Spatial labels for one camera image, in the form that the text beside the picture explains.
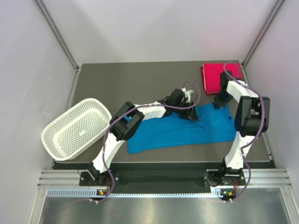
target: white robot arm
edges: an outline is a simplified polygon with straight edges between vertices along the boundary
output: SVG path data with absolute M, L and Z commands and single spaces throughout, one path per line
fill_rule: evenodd
M 192 120 L 199 120 L 197 117 L 197 114 L 195 112 L 195 109 L 189 109 L 189 110 L 175 110 L 175 109 L 168 109 L 163 106 L 157 106 L 157 105 L 172 105 L 176 107 L 187 107 L 193 104 L 191 101 L 191 95 L 194 93 L 193 90 L 186 90 L 185 88 L 182 88 L 182 90 L 175 89 L 173 93 L 170 95 L 170 97 L 165 98 L 164 100 L 156 101 L 150 105 L 150 107 L 141 107 L 138 108 L 137 113 L 132 114 L 130 117 L 133 119 L 133 117 L 137 117 L 138 120 L 136 123 L 134 123 L 135 126 L 132 126 L 131 128 L 133 131 L 129 133 L 128 137 L 121 137 L 118 138 L 117 136 L 120 135 L 120 132 L 116 133 L 116 131 L 111 131 L 108 133 L 107 139 L 106 139 L 106 147 L 105 152 L 103 152 L 103 148 L 101 149 L 99 155 L 93 160 L 93 166 L 100 172 L 103 173 L 107 169 L 104 166 L 103 163 L 103 153 L 105 153 L 105 163 L 108 167 L 110 167 L 111 161 L 114 158 L 115 154 L 121 147 L 121 145 L 128 140 L 130 137 L 132 137 L 137 130 L 138 126 L 140 125 L 140 122 L 142 120 L 148 120 L 152 118 L 163 118 L 165 116 L 171 115 L 173 112 L 176 112 L 179 114 L 180 118 L 182 119 L 192 119 Z M 111 121 L 115 120 L 117 117 L 123 115 L 128 109 L 131 109 L 132 107 L 137 107 L 140 105 L 133 105 L 130 102 L 127 102 L 116 114 L 115 117 L 111 119 Z
M 242 85 L 246 85 L 245 82 L 239 81 Z M 238 103 L 240 102 L 241 96 L 248 96 L 257 98 L 258 96 L 251 90 L 244 88 L 242 85 L 239 85 L 235 81 L 229 81 L 227 86 L 227 93 L 230 94 Z M 241 153 L 241 147 L 250 143 L 255 136 L 246 135 L 242 137 L 240 132 L 236 133 L 234 143 L 231 147 L 231 150 L 225 157 L 225 164 L 227 167 L 231 167 L 232 169 L 241 169 L 243 168 L 243 157 Z M 243 149 L 244 157 L 246 157 L 249 152 L 251 146 L 247 146 Z

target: plastic laundry basket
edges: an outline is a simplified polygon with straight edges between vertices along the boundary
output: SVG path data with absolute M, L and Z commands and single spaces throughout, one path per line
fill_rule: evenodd
M 110 119 L 102 103 L 85 99 L 45 127 L 43 145 L 55 160 L 72 160 L 104 135 Z

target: cable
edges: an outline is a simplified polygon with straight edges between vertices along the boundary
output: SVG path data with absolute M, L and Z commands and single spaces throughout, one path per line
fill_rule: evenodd
M 192 81 L 186 81 L 184 82 L 183 84 L 183 88 L 185 87 L 186 83 L 192 83 L 196 86 L 197 90 L 198 90 L 198 99 L 197 101 L 192 105 L 192 106 L 188 106 L 188 107 L 176 107 L 176 106 L 169 106 L 169 105 L 163 105 L 163 104 L 157 104 L 155 106 L 163 106 L 163 107 L 168 107 L 168 108 L 172 108 L 172 109 L 180 109 L 180 110 L 187 110 L 187 109 L 191 109 L 193 107 L 195 107 L 198 103 L 199 103 L 199 100 L 200 100 L 200 89 L 198 87 L 198 85 L 195 83 L 195 82 L 192 82 Z M 121 115 L 118 119 L 114 120 L 110 125 L 109 127 L 107 128 L 105 134 L 104 134 L 104 137 L 103 137 L 103 164 L 104 164 L 104 167 L 106 168 L 107 172 L 109 173 L 110 177 L 111 177 L 111 180 L 112 180 L 112 186 L 111 186 L 111 189 L 109 191 L 107 191 L 107 194 L 105 195 L 104 198 L 102 198 L 101 200 L 99 200 L 98 202 L 101 203 L 105 200 L 108 199 L 109 195 L 111 194 L 111 192 L 113 191 L 114 187 L 115 187 L 115 181 L 114 181 L 114 177 L 111 173 L 111 171 L 109 170 L 106 162 L 105 162 L 105 149 L 106 149 L 106 140 L 107 140 L 107 136 L 108 136 L 108 133 L 109 131 L 111 130 L 111 128 L 113 127 L 113 125 L 115 125 L 120 119 L 124 118 L 125 116 L 127 116 L 128 114 L 130 114 L 132 111 L 134 110 L 137 110 L 138 108 L 142 108 L 142 107 L 151 107 L 153 105 L 139 105 L 139 106 L 136 106 L 134 108 L 132 108 L 131 110 L 125 112 L 123 115 Z M 49 205 L 47 205 L 47 215 L 49 216 L 50 219 L 55 219 L 57 218 L 61 213 L 63 213 L 66 209 L 68 209 L 69 207 L 73 206 L 74 204 L 78 203 L 78 202 L 81 202 L 81 201 L 89 201 L 90 199 L 89 198 L 81 198 L 81 199 L 78 199 L 74 202 L 72 202 L 71 204 L 69 204 L 68 206 L 66 206 L 64 209 L 62 209 L 62 211 L 60 211 L 58 214 L 56 214 L 55 216 L 51 216 L 50 213 L 49 213 Z
M 79 173 L 79 170 L 77 170 L 77 171 L 78 171 L 78 174 L 80 175 L 80 177 L 82 177 L 81 174 Z
M 237 193 L 237 190 L 238 190 L 238 184 L 237 181 L 234 180 L 234 191 Z
M 239 72 L 240 72 L 240 71 L 239 71 L 239 66 L 238 66 L 236 63 L 234 63 L 234 62 L 228 62 L 228 63 L 225 63 L 225 64 L 223 65 L 223 70 L 224 70 L 224 72 L 228 75 L 228 77 L 230 77 L 231 79 L 233 79 L 236 83 L 238 83 L 239 85 L 243 86 L 244 88 L 249 89 L 249 90 L 251 90 L 252 92 L 254 92 L 254 93 L 258 96 L 258 98 L 259 98 L 259 100 L 260 100 L 260 103 L 261 103 L 261 124 L 260 124 L 260 127 L 259 127 L 259 129 L 258 129 L 258 131 L 257 131 L 257 133 L 256 133 L 256 135 L 255 135 L 255 137 L 254 137 L 254 139 L 253 139 L 251 142 L 249 142 L 247 145 L 241 147 L 241 153 L 242 153 L 243 161 L 244 161 L 245 166 L 246 166 L 247 169 L 248 169 L 248 174 L 249 174 L 249 175 L 248 175 L 248 179 L 247 179 L 247 182 L 246 182 L 244 188 L 241 190 L 241 192 L 240 192 L 234 199 L 232 199 L 231 202 L 234 202 L 235 200 L 237 200 L 237 199 L 244 193 L 244 191 L 245 191 L 246 188 L 248 187 L 249 182 L 250 182 L 250 180 L 251 180 L 251 168 L 250 168 L 249 164 L 248 164 L 247 161 L 246 161 L 246 158 L 245 158 L 245 156 L 244 156 L 244 150 L 243 150 L 243 149 L 246 148 L 246 147 L 248 147 L 248 146 L 251 146 L 251 145 L 258 139 L 258 137 L 260 136 L 260 134 L 262 133 L 263 125 L 264 125 L 264 119 L 265 119 L 265 105 L 264 105 L 264 103 L 263 103 L 263 98 L 262 98 L 262 96 L 261 96 L 257 91 L 251 89 L 249 86 L 243 85 L 242 83 L 240 83 L 238 80 L 236 80 L 234 77 L 232 77 L 232 76 L 228 73 L 228 71 L 226 70 L 226 66 L 227 66 L 229 63 L 233 63 L 233 64 L 237 67 L 237 72 L 238 72 L 237 77 L 239 76 Z

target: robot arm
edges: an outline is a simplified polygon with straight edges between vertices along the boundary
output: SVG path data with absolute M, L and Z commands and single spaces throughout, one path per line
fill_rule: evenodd
M 185 88 L 182 90 L 175 89 L 169 97 L 163 100 L 156 101 L 149 104 L 148 107 L 141 107 L 129 114 L 127 119 L 122 118 L 113 127 L 111 132 L 108 133 L 105 142 L 105 162 L 108 167 L 110 167 L 111 161 L 115 154 L 121 147 L 121 145 L 129 140 L 138 129 L 140 123 L 143 120 L 148 120 L 152 118 L 163 118 L 171 115 L 173 112 L 178 113 L 179 117 L 182 119 L 199 120 L 196 114 L 195 108 L 190 108 L 188 110 L 173 109 L 168 107 L 163 107 L 161 105 L 170 105 L 175 107 L 188 107 L 194 103 L 191 101 L 191 95 L 194 93 L 193 90 L 186 91 Z M 132 108 L 140 106 L 134 105 L 131 102 L 126 102 L 124 106 L 112 117 L 110 123 L 119 118 L 121 115 L 131 110 Z M 93 166 L 100 173 L 106 171 L 103 163 L 103 149 L 101 149 L 99 155 L 93 160 Z
M 243 155 L 241 148 L 250 143 L 256 136 L 261 124 L 261 103 L 258 95 L 248 88 L 244 81 L 236 81 L 229 78 L 225 72 L 221 73 L 221 91 L 214 97 L 214 108 L 225 107 L 232 99 L 238 102 L 238 108 L 235 115 L 235 129 L 237 131 L 231 150 L 224 158 L 218 179 L 223 177 L 239 177 L 243 168 Z M 265 107 L 265 117 L 262 132 L 267 131 L 269 124 L 270 99 L 263 97 Z M 251 146 L 243 148 L 244 157 L 246 157 Z

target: metal frame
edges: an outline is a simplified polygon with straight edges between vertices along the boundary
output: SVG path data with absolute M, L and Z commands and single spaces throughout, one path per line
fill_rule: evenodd
M 75 70 L 79 69 L 79 66 L 77 65 L 74 57 L 71 55 L 71 52 L 69 48 L 67 47 L 65 41 L 63 40 L 57 26 L 55 25 L 55 22 L 53 21 L 51 15 L 49 14 L 49 11 L 47 10 L 47 7 L 45 6 L 44 2 L 42 0 L 34 0 L 36 3 L 37 7 L 39 8 L 40 12 L 44 16 L 47 24 L 49 25 L 52 33 L 56 37 L 59 45 L 61 46 L 62 50 L 64 51 L 65 55 L 69 59 L 71 65 L 74 67 Z
M 80 67 L 78 67 L 76 61 L 74 60 L 71 52 L 69 51 L 68 47 L 66 46 L 60 32 L 58 31 L 53 19 L 51 18 L 45 4 L 42 0 L 34 0 L 36 5 L 38 6 L 39 10 L 43 14 L 45 20 L 47 21 L 49 27 L 51 28 L 54 36 L 56 37 L 58 43 L 62 47 L 64 53 L 68 57 L 72 66 L 77 70 L 74 76 L 72 88 L 70 91 L 68 103 L 66 105 L 66 110 L 69 109 L 72 105 L 75 90 L 78 83 L 78 78 L 80 75 Z M 245 60 L 243 61 L 242 70 L 244 73 L 244 77 L 246 82 L 250 84 L 250 81 L 246 75 L 246 65 L 250 61 L 252 55 L 254 54 L 255 50 L 257 49 L 259 43 L 261 42 L 262 38 L 266 34 L 268 28 L 272 24 L 274 18 L 278 14 L 279 9 L 282 7 L 285 0 L 277 0 L 274 8 L 272 9 L 267 21 L 263 25 L 261 31 L 259 32 L 257 38 L 255 39 L 252 47 L 250 48 L 249 52 L 247 53 Z M 263 134 L 265 139 L 265 144 L 267 146 L 267 150 L 269 152 L 270 157 L 273 156 L 271 151 L 271 144 L 269 141 L 269 137 L 267 134 Z M 245 177 L 248 177 L 248 170 L 244 170 Z M 37 193 L 35 198 L 35 203 L 30 215 L 30 219 L 28 223 L 36 224 L 39 223 L 45 199 L 49 191 L 52 192 L 51 196 L 55 196 L 53 194 L 54 191 L 60 189 L 62 194 L 65 194 L 66 190 L 72 191 L 74 195 L 78 196 L 80 194 L 78 192 L 82 191 L 91 191 L 93 192 L 94 189 L 102 189 L 104 187 L 80 187 L 79 186 L 80 175 L 77 170 L 44 170 L 41 174 L 41 177 L 38 182 L 37 186 Z M 212 192 L 217 192 L 218 187 L 212 189 Z M 287 174 L 285 169 L 252 169 L 252 178 L 249 185 L 249 188 L 280 188 L 283 200 L 285 202 L 285 206 L 287 212 L 289 214 L 290 220 L 292 224 L 299 223 L 299 205 L 297 198 L 295 196 L 294 190 L 292 188 L 292 184 L 290 178 Z M 203 194 L 112 194 L 113 197 L 202 197 Z M 213 197 L 213 193 L 207 194 L 208 197 Z
M 243 170 L 245 178 L 248 178 L 249 172 Z M 80 174 L 78 170 L 43 170 L 38 188 L 46 189 L 106 189 L 106 187 L 83 187 L 79 186 Z M 289 175 L 285 169 L 252 169 L 251 181 L 248 188 L 290 188 L 292 187 Z
M 265 36 L 268 28 L 272 24 L 273 20 L 275 19 L 276 15 L 278 14 L 278 12 L 279 12 L 279 10 L 282 7 L 284 2 L 285 2 L 285 0 L 277 0 L 275 6 L 271 10 L 270 15 L 268 16 L 266 22 L 264 23 L 261 31 L 257 35 L 257 37 L 256 37 L 255 41 L 253 42 L 249 52 L 247 53 L 247 55 L 244 59 L 244 62 L 242 63 L 242 65 L 244 67 L 246 67 L 246 65 L 248 64 L 249 60 L 251 59 L 252 55 L 254 54 L 255 50 L 257 49 L 258 45 L 260 44 L 262 38 Z

